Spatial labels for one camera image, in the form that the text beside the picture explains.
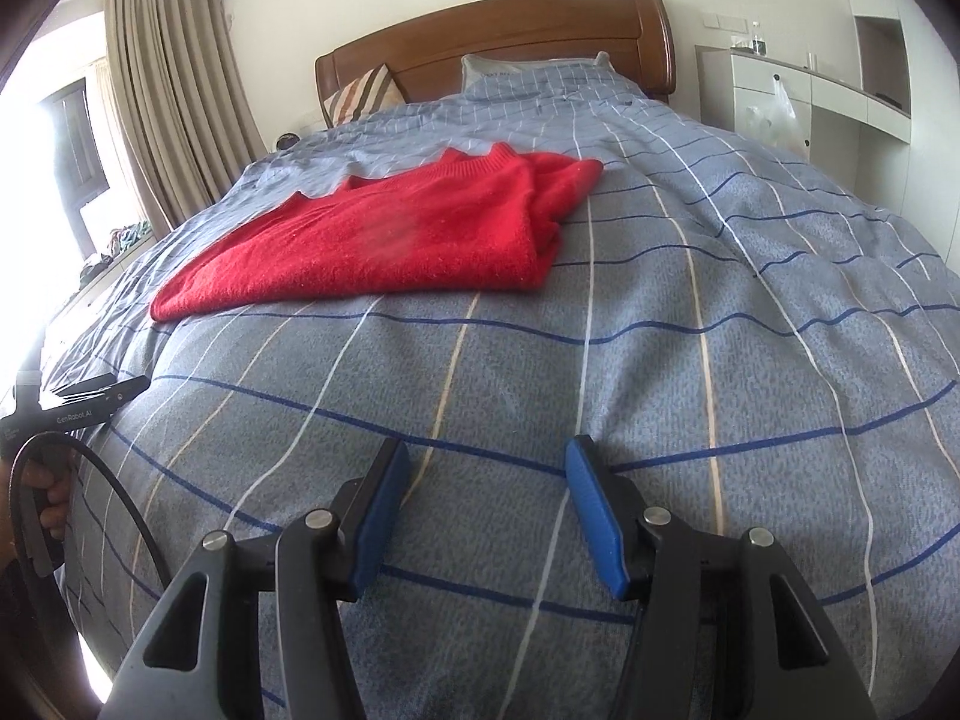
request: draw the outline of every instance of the headboard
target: headboard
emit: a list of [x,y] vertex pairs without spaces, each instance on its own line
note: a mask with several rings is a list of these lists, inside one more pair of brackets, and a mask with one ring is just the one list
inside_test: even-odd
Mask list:
[[317,59],[325,100],[382,62],[410,103],[460,90],[460,57],[551,59],[608,52],[621,76],[666,101],[676,88],[663,0],[481,0],[388,26]]

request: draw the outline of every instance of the pillowcase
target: pillowcase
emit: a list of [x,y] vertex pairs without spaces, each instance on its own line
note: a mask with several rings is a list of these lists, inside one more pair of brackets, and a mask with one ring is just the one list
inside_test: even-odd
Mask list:
[[530,62],[510,62],[502,59],[488,59],[486,56],[477,55],[477,53],[467,53],[460,60],[464,69],[464,83],[460,89],[461,92],[467,90],[467,86],[477,83],[483,76],[497,76],[501,73],[521,73],[524,70],[537,70],[539,68],[551,68],[558,65],[592,65],[603,68],[613,73],[613,65],[610,63],[610,55],[607,52],[600,52],[595,59],[539,59]]
[[326,111],[335,127],[346,122],[359,122],[371,113],[405,103],[403,93],[386,65],[367,71],[325,100]]

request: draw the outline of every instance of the white plastic bag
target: white plastic bag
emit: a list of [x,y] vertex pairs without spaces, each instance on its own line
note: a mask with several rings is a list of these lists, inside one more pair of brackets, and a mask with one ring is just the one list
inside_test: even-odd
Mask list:
[[784,81],[774,81],[774,95],[769,103],[747,108],[744,135],[765,146],[786,148],[803,159],[810,158],[810,146],[803,138],[797,112],[786,95]]

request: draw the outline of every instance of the bedsheet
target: bedsheet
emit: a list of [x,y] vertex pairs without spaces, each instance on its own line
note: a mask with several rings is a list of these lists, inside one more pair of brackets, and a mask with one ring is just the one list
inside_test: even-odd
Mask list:
[[[171,274],[293,191],[498,141],[605,165],[541,292],[149,319]],[[599,584],[565,494],[563,445],[585,432],[694,527],[769,528],[888,720],[960,646],[958,293],[902,218],[569,66],[487,77],[249,166],[121,278],[47,381],[152,376],[83,437],[174,570],[207,531],[275,531],[362,474],[383,437],[408,442],[416,483],[380,576],[341,610],[371,718],[606,716],[634,609]],[[112,671],[160,586],[106,482],[86,466],[77,481],[66,596]],[[281,717],[263,600],[264,702]]]

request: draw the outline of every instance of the blue gripper pad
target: blue gripper pad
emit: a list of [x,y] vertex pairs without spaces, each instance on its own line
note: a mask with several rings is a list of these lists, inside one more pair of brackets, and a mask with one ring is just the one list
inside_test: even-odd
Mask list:
[[353,570],[347,579],[357,598],[360,598],[376,579],[387,550],[387,542],[394,531],[400,500],[409,485],[410,454],[404,442],[397,442],[380,484],[373,493],[367,515],[357,529]]
[[577,508],[597,574],[613,597],[622,601],[630,586],[624,562],[623,532],[579,437],[566,445],[565,465],[570,497]]

